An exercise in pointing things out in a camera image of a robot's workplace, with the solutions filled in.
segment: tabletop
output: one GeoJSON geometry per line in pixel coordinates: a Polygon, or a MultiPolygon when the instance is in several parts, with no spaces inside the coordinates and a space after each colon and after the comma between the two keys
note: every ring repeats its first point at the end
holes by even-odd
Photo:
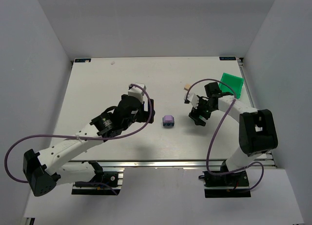
{"type": "MultiPolygon", "coordinates": [[[[219,57],[92,58],[75,62],[69,79],[55,134],[73,135],[107,107],[117,105],[131,83],[144,83],[155,101],[155,120],[141,132],[120,140],[108,141],[74,160],[199,160],[205,159],[211,137],[223,115],[212,113],[205,127],[188,117],[192,109],[184,104],[185,84],[205,79],[221,79],[223,73],[238,77],[237,61],[219,57]],[[164,128],[162,117],[173,115],[175,126],[164,128]]],[[[202,82],[192,92],[205,96],[202,82]]],[[[250,104],[245,86],[240,100],[250,104]]],[[[122,134],[133,132],[134,123],[122,134]]],[[[60,142],[53,139],[52,144],[60,142]]],[[[215,139],[211,159],[226,159],[239,147],[238,123],[227,117],[215,139]]]]}

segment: purple cube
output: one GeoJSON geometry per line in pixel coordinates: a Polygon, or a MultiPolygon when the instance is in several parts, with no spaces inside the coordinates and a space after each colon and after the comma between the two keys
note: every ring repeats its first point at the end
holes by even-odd
{"type": "Polygon", "coordinates": [[[162,124],[163,124],[163,126],[174,126],[175,125],[175,119],[172,115],[165,115],[162,118],[162,124]]]}

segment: green tray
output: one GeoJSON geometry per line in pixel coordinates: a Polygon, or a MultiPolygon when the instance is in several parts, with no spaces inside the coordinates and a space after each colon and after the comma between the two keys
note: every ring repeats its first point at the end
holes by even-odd
{"type": "MultiPolygon", "coordinates": [[[[234,76],[234,75],[230,75],[227,73],[223,73],[222,78],[221,78],[221,82],[224,82],[225,84],[227,84],[228,86],[230,86],[236,93],[237,98],[240,98],[240,93],[242,91],[242,86],[244,84],[244,79],[234,76]]],[[[219,87],[221,89],[222,92],[231,92],[232,91],[225,85],[219,83],[219,87]]]]}

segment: gray wall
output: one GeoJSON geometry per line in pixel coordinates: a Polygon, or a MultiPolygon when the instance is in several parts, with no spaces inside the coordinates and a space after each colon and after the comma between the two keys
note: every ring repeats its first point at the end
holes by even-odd
{"type": "Polygon", "coordinates": [[[292,183],[305,224],[312,224],[312,0],[276,0],[245,58],[259,108],[273,112],[273,152],[292,183]]]}
{"type": "MultiPolygon", "coordinates": [[[[0,224],[16,225],[27,184],[4,172],[6,150],[18,139],[51,133],[70,74],[70,62],[37,0],[0,0],[0,224]]],[[[22,155],[49,140],[30,140],[12,151],[9,168],[25,180],[22,155]]]]}
{"type": "Polygon", "coordinates": [[[274,0],[39,0],[75,57],[245,56],[274,0]]]}

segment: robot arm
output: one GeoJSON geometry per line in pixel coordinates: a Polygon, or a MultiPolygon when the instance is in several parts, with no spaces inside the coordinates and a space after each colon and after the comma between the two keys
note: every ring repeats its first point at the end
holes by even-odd
{"type": "MultiPolygon", "coordinates": [[[[144,84],[136,83],[144,90],[144,84]]],[[[35,153],[32,149],[24,154],[23,172],[35,196],[42,196],[56,185],[81,182],[102,182],[104,172],[96,161],[69,163],[74,157],[101,144],[99,140],[87,140],[83,137],[115,137],[128,129],[134,122],[147,122],[150,112],[154,121],[154,101],[148,111],[144,111],[143,92],[136,87],[121,96],[118,106],[106,109],[91,120],[75,136],[76,140],[65,139],[62,142],[35,153]]]]}
{"type": "MultiPolygon", "coordinates": [[[[226,112],[234,96],[229,92],[222,92],[216,82],[205,86],[207,97],[190,93],[184,98],[185,103],[192,104],[189,117],[196,125],[205,126],[204,119],[208,119],[215,110],[226,112]]],[[[239,148],[225,161],[224,171],[232,171],[247,167],[261,154],[277,147],[272,113],[269,110],[258,110],[241,101],[235,101],[229,115],[239,123],[239,148]]]]}

